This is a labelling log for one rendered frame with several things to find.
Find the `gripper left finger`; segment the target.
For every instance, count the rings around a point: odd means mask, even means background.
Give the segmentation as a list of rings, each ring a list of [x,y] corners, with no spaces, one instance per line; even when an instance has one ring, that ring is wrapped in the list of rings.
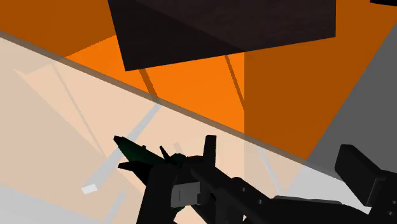
[[[201,161],[190,166],[206,199],[193,209],[207,224],[277,224],[270,199],[242,178],[215,167],[216,136],[207,135]]]

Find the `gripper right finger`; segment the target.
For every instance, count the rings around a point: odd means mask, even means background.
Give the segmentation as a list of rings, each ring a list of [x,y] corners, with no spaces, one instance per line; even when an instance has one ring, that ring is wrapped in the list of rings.
[[[371,218],[397,218],[397,173],[383,170],[351,144],[341,144],[335,172]]]

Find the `black and dark green figure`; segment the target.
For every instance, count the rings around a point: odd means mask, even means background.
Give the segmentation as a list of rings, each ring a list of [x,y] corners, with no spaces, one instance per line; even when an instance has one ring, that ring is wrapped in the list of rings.
[[[195,182],[187,170],[186,157],[180,153],[170,156],[163,148],[160,157],[126,137],[115,136],[113,140],[128,160],[118,168],[132,171],[146,187],[136,224],[177,224],[174,219],[185,205],[176,202],[172,189]]]

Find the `dark brown robot stand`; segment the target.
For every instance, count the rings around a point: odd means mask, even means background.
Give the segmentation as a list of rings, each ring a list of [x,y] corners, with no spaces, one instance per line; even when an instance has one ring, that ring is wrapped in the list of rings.
[[[336,0],[108,0],[126,71],[333,38]]]

